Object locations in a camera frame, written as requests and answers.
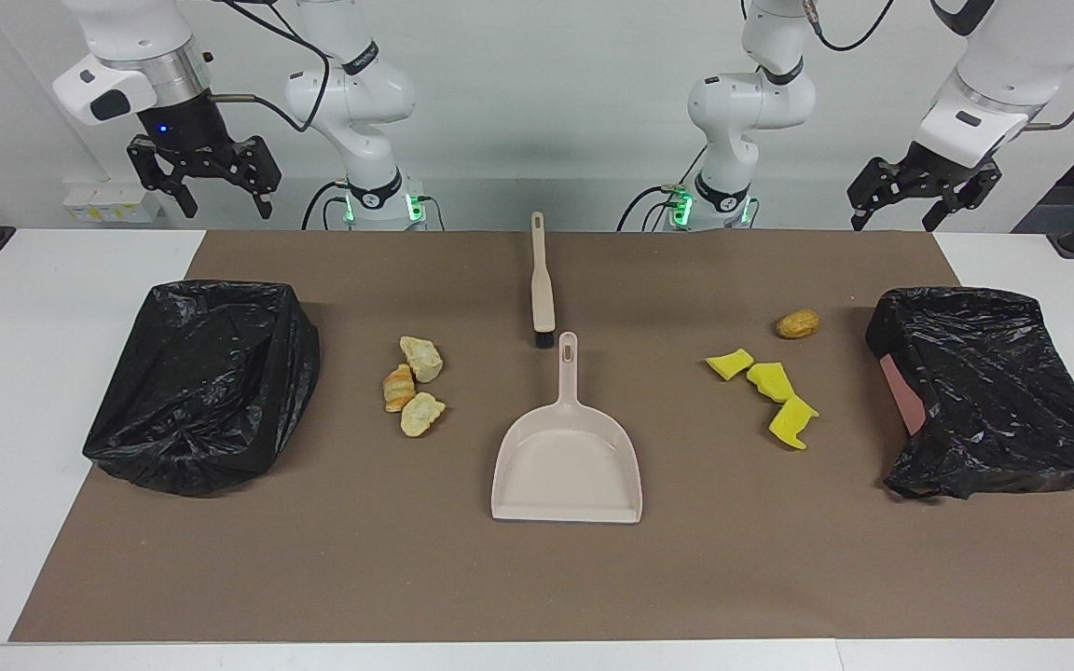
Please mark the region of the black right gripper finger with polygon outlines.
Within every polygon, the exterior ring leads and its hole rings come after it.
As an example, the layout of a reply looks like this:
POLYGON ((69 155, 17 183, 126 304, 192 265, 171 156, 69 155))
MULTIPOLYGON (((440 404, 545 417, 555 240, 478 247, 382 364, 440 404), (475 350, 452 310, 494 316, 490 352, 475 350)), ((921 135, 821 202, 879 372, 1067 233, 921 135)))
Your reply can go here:
POLYGON ((236 144, 240 186, 253 199, 259 216, 268 220, 273 211, 271 195, 280 187, 282 172, 261 136, 236 144))
POLYGON ((128 144, 127 154, 131 158, 132 167, 136 171, 137 180, 146 191, 160 191, 172 196, 178 204, 183 216, 193 218, 198 211, 195 196, 184 184, 185 172, 179 167, 165 171, 158 162, 158 146, 146 135, 135 135, 128 144))

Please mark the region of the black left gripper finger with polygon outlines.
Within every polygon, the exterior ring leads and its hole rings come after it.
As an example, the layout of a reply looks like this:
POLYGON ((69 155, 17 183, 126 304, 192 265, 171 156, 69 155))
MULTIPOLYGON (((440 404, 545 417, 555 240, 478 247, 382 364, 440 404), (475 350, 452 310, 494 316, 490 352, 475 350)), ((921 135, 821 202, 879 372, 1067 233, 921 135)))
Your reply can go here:
POLYGON ((921 217, 926 232, 934 232, 946 217, 960 210, 975 210, 984 203, 990 191, 1000 183, 1002 171, 998 167, 983 167, 960 186, 949 180, 937 179, 937 203, 921 217))
POLYGON ((890 164, 885 158, 870 158, 850 185, 851 225, 861 232, 874 213, 911 196, 916 171, 906 164, 890 164))

